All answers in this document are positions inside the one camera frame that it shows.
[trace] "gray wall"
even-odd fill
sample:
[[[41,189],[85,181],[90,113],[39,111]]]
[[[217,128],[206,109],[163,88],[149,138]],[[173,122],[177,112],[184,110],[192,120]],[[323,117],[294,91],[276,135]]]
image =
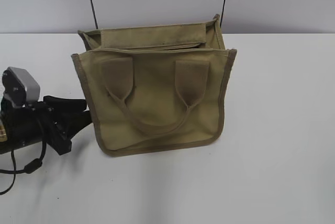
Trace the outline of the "gray wall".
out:
[[[190,23],[221,13],[223,0],[93,0],[99,27]],[[335,32],[332,0],[227,0],[225,33]],[[93,29],[90,0],[0,0],[0,33]]]

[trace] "black device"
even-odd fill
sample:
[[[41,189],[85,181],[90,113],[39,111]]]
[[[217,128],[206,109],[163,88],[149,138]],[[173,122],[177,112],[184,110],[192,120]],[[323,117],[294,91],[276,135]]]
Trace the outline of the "black device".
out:
[[[5,87],[0,112],[0,154],[11,152],[13,171],[0,173],[32,173],[42,166],[47,144],[59,155],[71,151],[71,139],[92,123],[84,99],[64,99],[45,96],[38,101],[40,86],[24,69],[9,67],[2,75]],[[14,150],[42,142],[41,156],[22,170],[16,170]]]

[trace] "bag handle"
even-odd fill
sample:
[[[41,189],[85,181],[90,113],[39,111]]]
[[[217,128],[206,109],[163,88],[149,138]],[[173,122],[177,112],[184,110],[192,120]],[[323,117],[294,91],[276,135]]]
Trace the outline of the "bag handle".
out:
[[[115,58],[100,66],[103,82],[109,94],[126,118],[140,131],[148,135],[163,135],[176,131],[187,120],[192,109],[205,96],[209,62],[175,62],[175,90],[185,105],[183,116],[175,123],[164,126],[145,124],[126,105],[126,98],[133,89],[133,62],[131,57]]]

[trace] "white table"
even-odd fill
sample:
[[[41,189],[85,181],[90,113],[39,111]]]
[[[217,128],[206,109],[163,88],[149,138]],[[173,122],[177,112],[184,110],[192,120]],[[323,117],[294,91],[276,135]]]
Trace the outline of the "white table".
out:
[[[225,35],[237,48],[224,133],[207,147],[110,158],[89,126],[59,157],[18,175],[1,223],[335,223],[335,35]],[[42,95],[83,98],[77,35],[0,35],[1,70]],[[40,144],[16,152],[19,168]],[[11,169],[8,154],[0,168]],[[0,189],[11,182],[0,175]]]

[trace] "canvas bag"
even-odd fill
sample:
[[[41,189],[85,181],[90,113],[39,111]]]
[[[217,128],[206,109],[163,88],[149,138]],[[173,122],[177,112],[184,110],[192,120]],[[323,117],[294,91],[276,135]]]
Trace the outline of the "canvas bag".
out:
[[[199,24],[79,31],[72,55],[97,142],[109,155],[198,147],[224,127],[236,50],[219,15]]]

